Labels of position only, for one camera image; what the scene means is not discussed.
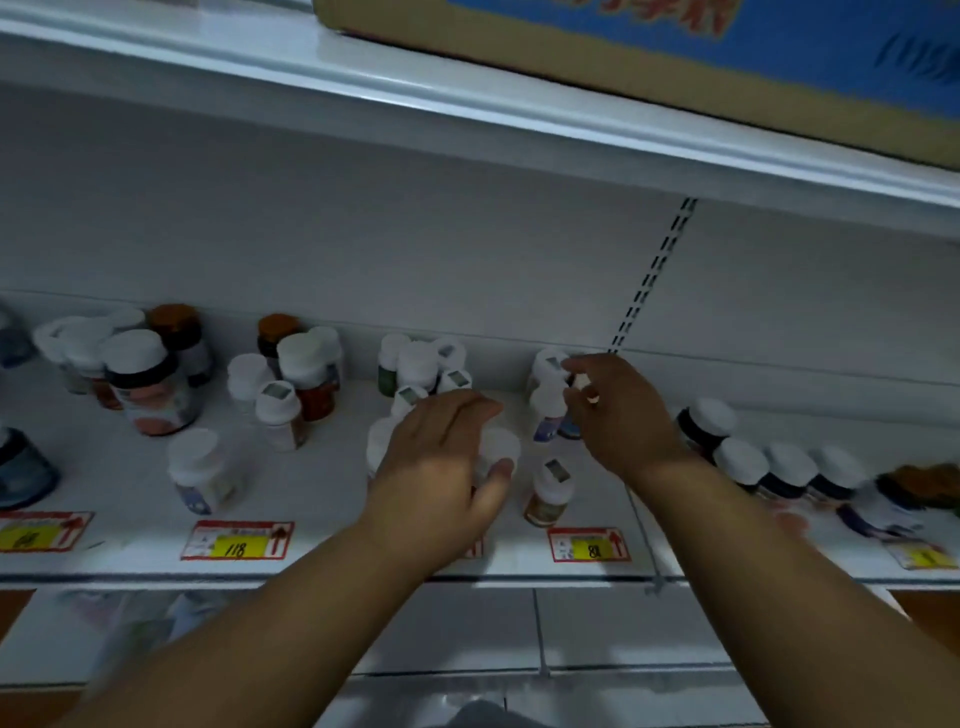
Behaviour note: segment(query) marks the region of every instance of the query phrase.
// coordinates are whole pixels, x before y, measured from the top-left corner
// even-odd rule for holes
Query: person
[[[597,354],[564,366],[592,382],[565,392],[587,448],[653,512],[775,726],[957,724],[960,660],[686,449],[656,390],[626,361]],[[421,401],[396,428],[355,524],[61,728],[313,725],[404,601],[499,512],[510,461],[475,495],[471,486],[481,427],[500,410],[472,391]]]

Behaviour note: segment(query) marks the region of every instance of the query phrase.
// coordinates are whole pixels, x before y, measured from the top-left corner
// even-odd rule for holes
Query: white cap
[[[377,357],[377,363],[388,372],[395,372],[400,350],[409,343],[410,337],[405,333],[388,333],[380,341],[380,355]]]
[[[104,318],[106,318],[117,331],[130,331],[134,328],[147,327],[147,314],[131,305],[115,308]]]
[[[54,364],[65,364],[66,354],[63,352],[63,343],[58,338],[60,332],[68,324],[76,324],[78,321],[85,321],[84,316],[64,316],[62,319],[48,321],[34,329],[34,346],[36,346],[43,358]]]
[[[100,347],[104,366],[118,375],[135,375],[153,369],[167,358],[167,349],[156,331],[135,328],[116,333]]]
[[[724,437],[736,429],[736,412],[720,400],[701,397],[690,405],[690,419],[704,432]]]
[[[467,347],[455,336],[441,336],[433,342],[433,348],[437,350],[441,372],[467,366]]]
[[[256,400],[260,390],[274,379],[267,357],[262,354],[242,353],[227,365],[227,391],[235,400]]]
[[[871,480],[859,460],[835,445],[824,445],[812,450],[810,457],[820,469],[820,475],[841,488],[853,490]]]
[[[400,424],[400,420],[393,417],[384,417],[370,425],[367,432],[367,468],[371,473],[376,473],[380,469],[380,463],[387,454],[387,448],[390,446],[390,438],[394,435],[394,429]]]
[[[480,431],[479,467],[486,477],[490,468],[501,460],[513,460],[514,469],[520,462],[520,438],[504,427],[484,427]]]
[[[394,395],[394,403],[390,407],[390,416],[402,420],[417,406],[417,402],[429,396],[430,394],[423,387],[418,387],[416,384],[399,387]]]
[[[473,377],[466,369],[449,369],[440,376],[438,395],[455,389],[473,389]]]
[[[336,361],[344,355],[344,348],[340,344],[340,334],[334,327],[313,327],[310,333],[317,337],[320,342],[320,350],[323,352],[327,363]]]
[[[817,476],[817,464],[793,443],[772,443],[766,448],[770,473],[787,485],[805,488]]]
[[[289,381],[268,381],[256,395],[253,412],[264,425],[286,425],[303,409],[297,390]]]
[[[312,381],[326,371],[320,340],[310,333],[293,333],[276,345],[280,371],[294,384]]]
[[[534,491],[550,505],[566,505],[573,499],[573,475],[556,457],[545,458],[534,472]]]
[[[561,364],[568,358],[566,352],[562,349],[557,349],[557,347],[541,349],[534,357],[534,379],[540,384],[550,379],[558,379],[566,385],[570,377],[570,372],[564,369]]]
[[[83,319],[63,327],[58,335],[67,360],[81,370],[103,369],[100,345],[113,335],[113,325],[103,318]]]
[[[757,485],[770,472],[766,456],[750,443],[728,437],[713,451],[713,462],[734,483]]]
[[[437,350],[425,341],[411,341],[400,350],[396,359],[396,381],[426,383],[437,380],[440,361]]]
[[[167,446],[167,473],[181,485],[187,485],[191,479],[203,479],[226,462],[220,435],[205,427],[185,430]]]
[[[563,381],[560,379],[545,380],[530,395],[530,406],[541,417],[562,417],[566,414],[565,388]]]

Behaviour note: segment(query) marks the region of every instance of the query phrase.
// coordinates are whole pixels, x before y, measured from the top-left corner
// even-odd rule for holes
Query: person's right hand
[[[589,377],[584,391],[564,392],[566,406],[590,454],[628,486],[636,490],[652,468],[690,457],[657,390],[619,356],[576,356],[564,369]]]

